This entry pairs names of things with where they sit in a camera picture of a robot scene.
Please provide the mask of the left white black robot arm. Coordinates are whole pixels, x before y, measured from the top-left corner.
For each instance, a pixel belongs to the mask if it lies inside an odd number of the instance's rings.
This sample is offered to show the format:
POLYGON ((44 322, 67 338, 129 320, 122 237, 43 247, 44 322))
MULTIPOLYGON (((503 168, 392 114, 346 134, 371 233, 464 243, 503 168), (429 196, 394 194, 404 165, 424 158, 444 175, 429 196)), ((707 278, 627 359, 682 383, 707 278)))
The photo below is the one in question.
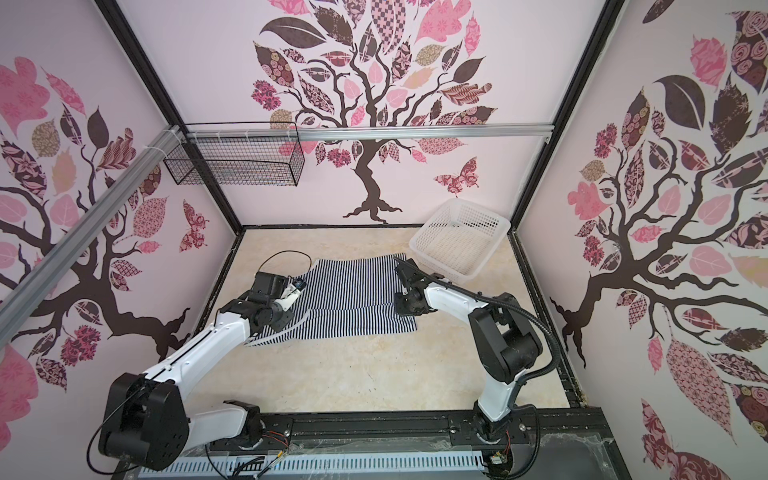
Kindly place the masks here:
POLYGON ((222 439, 250 448, 262 440, 260 408, 227 400, 217 410, 190 414, 185 400, 230 351, 293 320, 283 303, 230 301, 215 321, 180 350, 140 374, 125 373, 110 386, 102 425, 92 442, 100 454, 134 466, 163 470, 182 453, 222 439))

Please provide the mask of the blue white striped tank top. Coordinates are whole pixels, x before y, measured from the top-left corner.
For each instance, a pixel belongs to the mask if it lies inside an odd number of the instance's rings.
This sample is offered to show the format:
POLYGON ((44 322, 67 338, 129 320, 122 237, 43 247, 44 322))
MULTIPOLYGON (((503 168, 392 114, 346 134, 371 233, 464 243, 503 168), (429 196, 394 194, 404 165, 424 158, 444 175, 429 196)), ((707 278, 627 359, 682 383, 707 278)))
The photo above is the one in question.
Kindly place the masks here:
POLYGON ((290 340, 391 335, 417 330, 413 316, 395 310, 404 287, 396 267, 404 253, 355 260, 316 261, 303 277, 307 286, 292 306, 294 319, 281 331, 267 327, 247 347, 290 340))

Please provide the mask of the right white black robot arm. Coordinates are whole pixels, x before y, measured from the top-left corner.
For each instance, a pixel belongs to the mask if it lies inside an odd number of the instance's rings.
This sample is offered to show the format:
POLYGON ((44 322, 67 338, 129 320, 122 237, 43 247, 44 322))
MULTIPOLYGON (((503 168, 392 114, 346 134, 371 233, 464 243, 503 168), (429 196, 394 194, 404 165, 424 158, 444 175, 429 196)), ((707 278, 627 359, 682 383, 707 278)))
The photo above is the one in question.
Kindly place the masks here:
POLYGON ((558 340, 535 315, 504 293, 488 297, 398 259, 395 271, 403 291, 395 295, 396 313, 420 316, 443 312, 469 325, 486 374, 473 407, 474 430, 484 441, 496 440, 531 405, 516 404, 531 380, 556 370, 562 360, 558 340))

